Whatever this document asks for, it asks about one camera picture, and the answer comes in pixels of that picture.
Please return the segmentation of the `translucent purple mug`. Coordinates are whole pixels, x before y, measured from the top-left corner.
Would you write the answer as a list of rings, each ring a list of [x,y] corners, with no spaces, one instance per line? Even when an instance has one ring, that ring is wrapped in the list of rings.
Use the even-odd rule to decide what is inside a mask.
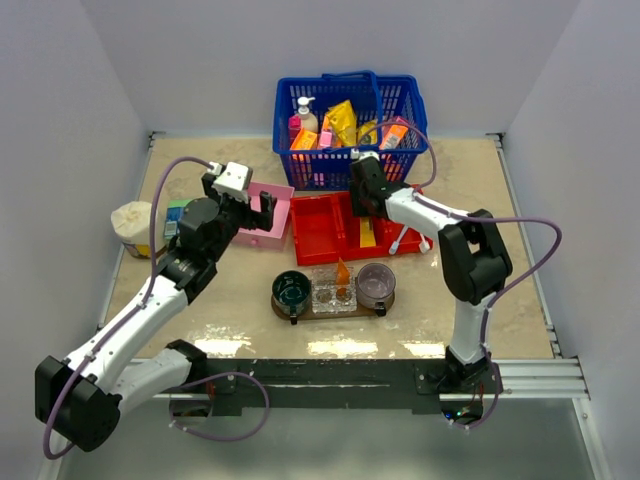
[[[384,317],[394,299],[396,277],[393,271],[381,263],[363,266],[356,277],[356,298],[358,303]]]

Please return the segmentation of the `dark green mug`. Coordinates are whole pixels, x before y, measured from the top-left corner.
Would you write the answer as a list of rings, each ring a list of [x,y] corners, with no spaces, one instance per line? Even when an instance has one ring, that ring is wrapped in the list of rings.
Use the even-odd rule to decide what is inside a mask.
[[[311,305],[311,280],[300,271],[282,272],[272,283],[272,299],[278,310],[296,325]]]

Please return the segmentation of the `clear acrylic toothbrush holder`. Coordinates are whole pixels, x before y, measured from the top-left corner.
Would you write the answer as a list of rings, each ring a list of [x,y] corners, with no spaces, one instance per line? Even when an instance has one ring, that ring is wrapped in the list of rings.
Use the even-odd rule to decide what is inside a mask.
[[[351,312],[357,306],[354,269],[348,267],[351,279],[344,297],[336,297],[336,267],[319,267],[311,271],[312,302],[314,313]]]

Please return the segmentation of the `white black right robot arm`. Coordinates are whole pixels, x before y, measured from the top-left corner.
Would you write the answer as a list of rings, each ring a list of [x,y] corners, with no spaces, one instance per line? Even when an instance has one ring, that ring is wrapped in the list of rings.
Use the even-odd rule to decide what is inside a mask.
[[[490,367],[490,303],[513,266],[492,214],[465,212],[425,197],[417,187],[391,182],[379,156],[351,151],[349,193],[356,216],[375,216],[412,229],[436,244],[446,287],[455,298],[454,330],[445,350],[442,389],[469,392]]]

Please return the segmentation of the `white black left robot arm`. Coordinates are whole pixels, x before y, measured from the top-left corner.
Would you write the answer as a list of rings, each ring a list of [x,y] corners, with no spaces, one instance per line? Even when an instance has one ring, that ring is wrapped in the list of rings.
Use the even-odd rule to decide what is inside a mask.
[[[151,263],[142,289],[102,330],[58,360],[46,357],[35,370],[35,416],[45,426],[43,451],[53,460],[53,433],[70,447],[90,452],[114,432],[121,417],[172,388],[196,392],[217,380],[207,356],[175,340],[138,366],[131,360],[171,319],[185,310],[217,274],[217,263],[242,229],[268,230],[277,201],[259,195],[253,210],[252,170],[237,163],[211,164],[202,177],[204,195],[184,211],[166,254]]]

